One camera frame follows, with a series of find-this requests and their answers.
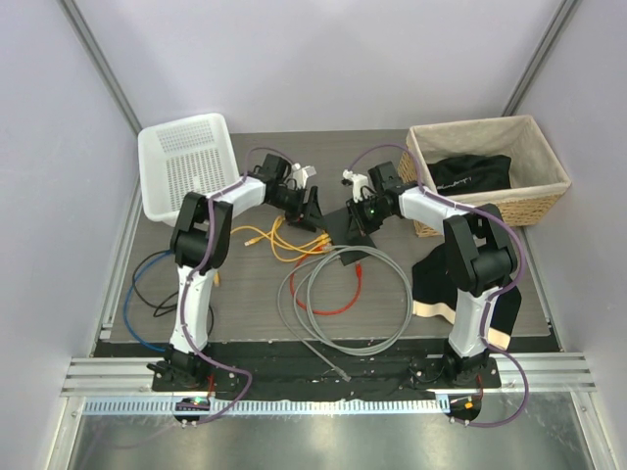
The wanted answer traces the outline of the black network switch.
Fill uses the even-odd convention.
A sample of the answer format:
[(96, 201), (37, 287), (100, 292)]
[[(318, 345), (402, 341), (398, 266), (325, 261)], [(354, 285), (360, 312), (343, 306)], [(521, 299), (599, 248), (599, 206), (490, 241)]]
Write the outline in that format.
[(334, 247), (338, 246), (368, 246), (375, 247), (369, 235), (361, 235), (357, 222), (348, 208), (328, 212), (324, 216), (326, 232), (329, 234)]

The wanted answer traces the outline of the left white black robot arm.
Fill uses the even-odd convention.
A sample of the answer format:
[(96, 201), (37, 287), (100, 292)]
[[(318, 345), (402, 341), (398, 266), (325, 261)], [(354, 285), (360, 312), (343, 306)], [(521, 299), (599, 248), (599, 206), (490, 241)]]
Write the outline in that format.
[(179, 282), (176, 320), (163, 358), (148, 365), (157, 392), (196, 391), (217, 367), (209, 356), (209, 317), (214, 278), (226, 260), (233, 219), (261, 205), (281, 211), (290, 221), (317, 229), (321, 211), (312, 165), (292, 163), (268, 153), (262, 164), (235, 182), (207, 194), (189, 192), (178, 212), (169, 247)]

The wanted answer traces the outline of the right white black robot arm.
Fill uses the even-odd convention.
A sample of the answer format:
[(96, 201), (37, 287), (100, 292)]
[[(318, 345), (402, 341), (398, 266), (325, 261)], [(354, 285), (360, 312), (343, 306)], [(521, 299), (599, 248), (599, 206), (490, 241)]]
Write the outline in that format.
[(369, 235), (396, 215), (421, 222), (444, 235), (445, 266), (457, 288), (455, 323), (445, 343), (442, 379), (462, 387), (473, 383), (489, 359), (489, 323), (498, 297), (518, 267), (515, 236), (494, 205), (457, 203), (422, 183), (404, 182), (391, 163), (360, 174), (347, 168), (342, 182), (352, 187), (349, 220)]

